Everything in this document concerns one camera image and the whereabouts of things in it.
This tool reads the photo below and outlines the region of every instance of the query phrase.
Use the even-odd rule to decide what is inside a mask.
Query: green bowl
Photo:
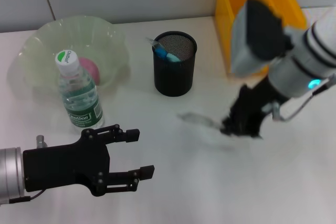
[[[33,88],[57,91],[59,71],[55,55],[65,49],[92,60],[99,69],[98,88],[107,87],[128,64],[124,34],[104,19],[89,16],[63,18],[45,24],[23,45],[18,60],[25,81]]]

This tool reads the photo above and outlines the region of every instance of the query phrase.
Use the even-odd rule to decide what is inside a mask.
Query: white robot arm
[[[289,99],[315,89],[312,98],[336,84],[336,8],[307,30],[283,29],[281,19],[266,5],[248,0],[233,24],[231,51],[231,72],[237,77],[268,64],[269,72],[252,89],[241,88],[221,132],[259,137],[268,114],[276,121],[286,121],[279,108]],[[325,79],[329,81],[320,85]]]

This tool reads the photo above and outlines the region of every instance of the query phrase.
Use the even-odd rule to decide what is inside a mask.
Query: pen cup
[[[181,31],[167,31],[155,39],[168,53],[179,58],[170,62],[154,54],[154,83],[158,92],[168,97],[179,97],[193,85],[197,44],[193,37]]]

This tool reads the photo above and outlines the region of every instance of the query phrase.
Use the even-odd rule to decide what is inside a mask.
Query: motion-blurred robot arm
[[[46,189],[72,184],[86,186],[94,196],[136,191],[140,180],[152,178],[154,166],[110,173],[106,145],[135,142],[139,135],[139,130],[123,132],[116,124],[85,129],[80,139],[69,145],[47,147],[43,136],[38,136],[37,149],[22,154],[20,148],[0,150],[0,205],[30,201]],[[31,197],[24,195],[25,190],[41,192]]]
[[[231,73],[245,77],[268,64],[268,75],[255,87],[241,87],[222,122],[223,134],[259,137],[265,116],[290,120],[313,96],[336,84],[336,9],[307,30],[283,29],[281,19],[266,5],[248,0],[232,27]],[[292,116],[280,115],[284,103],[311,89],[312,96]]]

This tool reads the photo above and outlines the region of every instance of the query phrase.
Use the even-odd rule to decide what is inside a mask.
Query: white tabletop
[[[313,21],[323,10],[304,12]],[[49,189],[31,202],[1,206],[0,223],[336,222],[336,89],[314,99],[290,123],[268,118],[263,140],[230,138],[176,117],[198,112],[222,119],[243,83],[225,78],[213,18],[118,26],[126,34],[130,71],[100,94],[103,111],[106,125],[138,128],[141,134],[137,143],[109,145],[110,170],[154,165],[153,179],[140,182],[135,193],[99,198],[80,185]],[[198,45],[193,87],[178,98],[156,91],[152,50],[144,40],[168,30],[184,31]],[[0,34],[0,148],[35,148],[38,134],[49,146],[79,138],[60,101],[18,88],[20,74],[12,62],[33,32]],[[285,113],[301,101],[290,101]]]

